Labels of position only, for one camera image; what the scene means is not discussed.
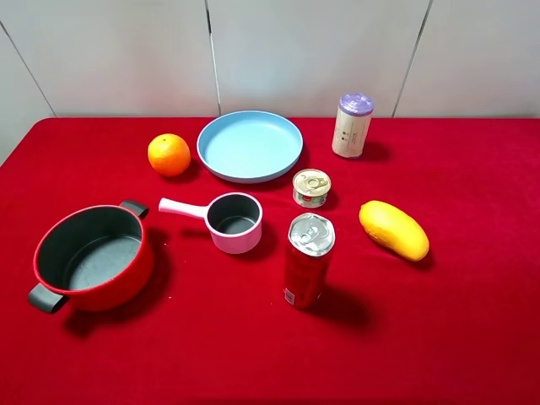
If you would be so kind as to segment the purple bag roll with label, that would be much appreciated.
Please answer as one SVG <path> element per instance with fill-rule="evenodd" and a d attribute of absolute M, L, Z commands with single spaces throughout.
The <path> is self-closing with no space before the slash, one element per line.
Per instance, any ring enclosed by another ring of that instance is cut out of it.
<path fill-rule="evenodd" d="M 332 151 L 346 159 L 362 153 L 374 110 L 372 99 L 362 93 L 344 94 L 338 103 Z"/>

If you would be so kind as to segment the light blue plate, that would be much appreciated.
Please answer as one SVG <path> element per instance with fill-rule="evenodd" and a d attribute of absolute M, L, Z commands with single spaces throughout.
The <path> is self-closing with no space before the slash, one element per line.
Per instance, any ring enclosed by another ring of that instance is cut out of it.
<path fill-rule="evenodd" d="M 303 136 L 293 122 L 267 111 L 222 115 L 197 138 L 197 154 L 206 168 L 240 184 L 262 183 L 286 174 L 303 146 Z"/>

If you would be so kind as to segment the red felt tablecloth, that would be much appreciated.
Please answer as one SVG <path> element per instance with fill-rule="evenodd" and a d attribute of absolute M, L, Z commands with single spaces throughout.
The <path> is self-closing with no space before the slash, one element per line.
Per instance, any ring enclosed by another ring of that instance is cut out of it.
<path fill-rule="evenodd" d="M 229 256 L 204 223 L 160 213 L 235 189 L 199 159 L 165 179 L 164 132 L 194 146 L 203 118 L 49 118 L 1 167 L 4 404 L 536 404 L 539 401 L 539 122 L 376 119 L 360 159 L 338 158 L 331 118 L 299 118 L 299 168 L 325 171 L 337 231 L 312 312 L 284 299 L 289 175 L 244 185 L 264 210 L 256 249 Z M 27 301 L 33 255 L 64 216 L 148 206 L 153 277 L 125 306 L 54 315 Z M 362 204 L 415 219 L 413 262 L 373 241 Z"/>

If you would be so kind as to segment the yellow mango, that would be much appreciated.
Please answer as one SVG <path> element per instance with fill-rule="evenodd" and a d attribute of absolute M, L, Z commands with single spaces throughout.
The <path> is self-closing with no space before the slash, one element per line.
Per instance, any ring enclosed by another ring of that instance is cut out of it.
<path fill-rule="evenodd" d="M 387 202 L 362 204 L 359 222 L 373 241 L 409 261 L 418 262 L 429 252 L 428 236 L 419 223 Z"/>

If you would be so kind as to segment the small tin can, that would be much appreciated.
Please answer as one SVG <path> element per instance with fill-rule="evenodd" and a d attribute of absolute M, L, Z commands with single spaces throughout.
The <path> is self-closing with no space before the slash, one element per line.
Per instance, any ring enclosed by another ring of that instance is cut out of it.
<path fill-rule="evenodd" d="M 301 170 L 293 177 L 293 199 L 303 208 L 319 208 L 326 203 L 331 186 L 331 179 L 325 172 Z"/>

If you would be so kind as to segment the orange fruit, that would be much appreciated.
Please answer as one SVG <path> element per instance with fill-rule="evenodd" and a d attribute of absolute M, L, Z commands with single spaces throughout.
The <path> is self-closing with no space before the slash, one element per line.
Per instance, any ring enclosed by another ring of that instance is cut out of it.
<path fill-rule="evenodd" d="M 164 133 L 149 143 L 148 161 L 161 176 L 178 176 L 191 163 L 191 152 L 183 138 L 172 133 Z"/>

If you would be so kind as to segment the red soda can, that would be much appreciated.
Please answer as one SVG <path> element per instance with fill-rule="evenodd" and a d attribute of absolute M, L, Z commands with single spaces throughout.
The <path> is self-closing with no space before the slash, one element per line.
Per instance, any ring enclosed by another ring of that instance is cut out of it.
<path fill-rule="evenodd" d="M 289 226 L 283 276 L 283 296 L 298 310 L 312 307 L 320 298 L 336 242 L 329 219 L 303 213 Z"/>

